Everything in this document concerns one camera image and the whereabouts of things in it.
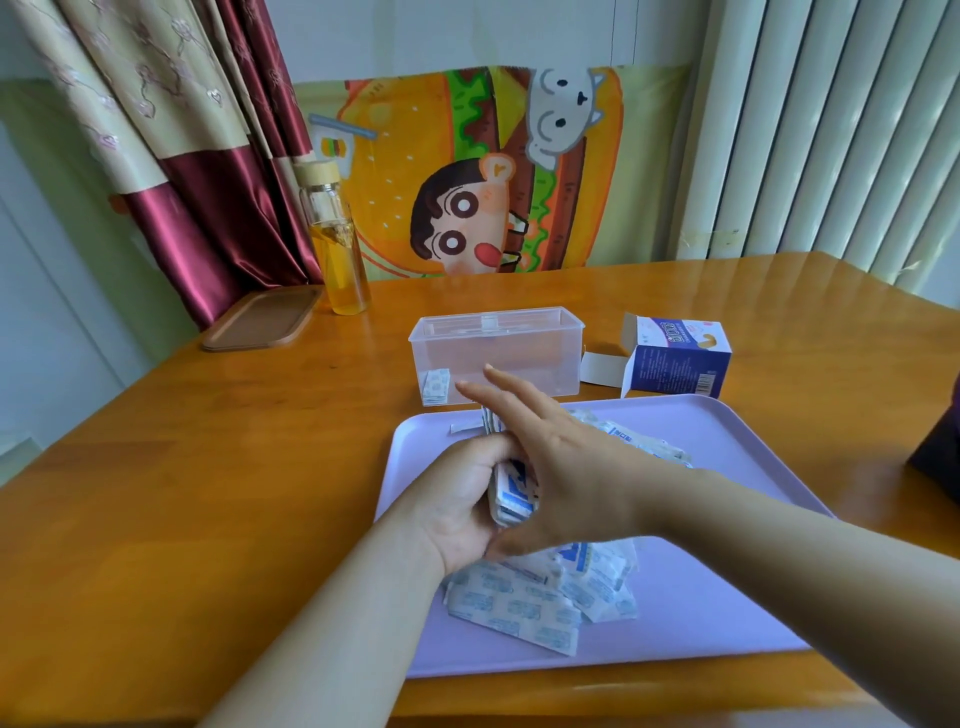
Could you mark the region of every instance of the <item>wall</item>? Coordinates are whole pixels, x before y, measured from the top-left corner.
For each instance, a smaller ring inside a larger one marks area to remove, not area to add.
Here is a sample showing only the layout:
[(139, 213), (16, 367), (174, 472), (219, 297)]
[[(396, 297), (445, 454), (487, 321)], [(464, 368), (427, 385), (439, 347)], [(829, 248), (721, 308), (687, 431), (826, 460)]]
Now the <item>wall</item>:
[(699, 58), (707, 0), (267, 0), (294, 83)]
[(0, 341), (0, 425), (42, 447), (123, 391), (2, 203)]
[[(0, 2), (0, 80), (44, 77)], [(0, 440), (25, 431), (47, 447), (149, 369), (2, 124), (0, 342)]]
[(921, 295), (936, 303), (960, 308), (960, 228), (953, 231)]

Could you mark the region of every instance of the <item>floral curtain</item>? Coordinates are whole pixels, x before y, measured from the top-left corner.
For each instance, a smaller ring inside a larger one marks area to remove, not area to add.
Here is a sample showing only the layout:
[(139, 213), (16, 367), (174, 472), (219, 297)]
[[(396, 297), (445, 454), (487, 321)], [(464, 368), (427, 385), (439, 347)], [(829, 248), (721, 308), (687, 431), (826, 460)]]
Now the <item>floral curtain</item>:
[(312, 150), (263, 0), (12, 4), (198, 325), (321, 281), (291, 166)]

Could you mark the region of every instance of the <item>clear plastic box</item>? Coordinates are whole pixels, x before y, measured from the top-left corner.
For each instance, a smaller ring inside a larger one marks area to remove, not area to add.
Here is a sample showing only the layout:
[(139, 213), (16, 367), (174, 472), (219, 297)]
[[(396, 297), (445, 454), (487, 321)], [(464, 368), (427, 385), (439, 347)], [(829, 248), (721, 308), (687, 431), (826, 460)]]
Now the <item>clear plastic box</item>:
[[(560, 306), (426, 316), (410, 333), (424, 406), (467, 402), (453, 384), (486, 381), (484, 364), (529, 379), (551, 397), (578, 394), (583, 340), (583, 322)], [(445, 401), (423, 395), (428, 375), (448, 381)]]

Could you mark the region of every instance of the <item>purple tray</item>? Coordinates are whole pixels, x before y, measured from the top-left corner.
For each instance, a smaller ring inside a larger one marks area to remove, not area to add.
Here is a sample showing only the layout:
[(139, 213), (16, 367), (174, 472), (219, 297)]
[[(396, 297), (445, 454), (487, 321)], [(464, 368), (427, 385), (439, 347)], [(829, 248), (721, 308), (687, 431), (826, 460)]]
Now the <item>purple tray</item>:
[[(797, 476), (726, 404), (700, 395), (571, 402), (690, 453), (693, 465), (779, 500), (831, 515)], [(383, 477), (376, 516), (450, 443), (450, 425), (478, 417), (476, 409), (433, 412), (401, 423)], [(585, 624), (575, 657), (501, 635), (446, 613), (434, 598), (409, 677), (501, 672), (545, 667), (674, 660), (807, 649), (806, 643), (726, 581), (658, 538), (636, 539), (639, 572), (628, 580), (639, 618)]]

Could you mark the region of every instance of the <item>dark object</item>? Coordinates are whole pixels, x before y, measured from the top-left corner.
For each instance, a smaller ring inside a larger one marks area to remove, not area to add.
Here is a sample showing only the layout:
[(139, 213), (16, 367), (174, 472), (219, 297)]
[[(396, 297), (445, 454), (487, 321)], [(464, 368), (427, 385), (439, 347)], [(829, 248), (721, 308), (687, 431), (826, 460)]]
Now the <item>dark object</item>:
[(200, 345), (208, 352), (237, 352), (288, 344), (302, 331), (319, 296), (320, 288), (312, 286), (251, 293), (210, 328)]
[(952, 406), (907, 462), (960, 503), (960, 376), (953, 388)]

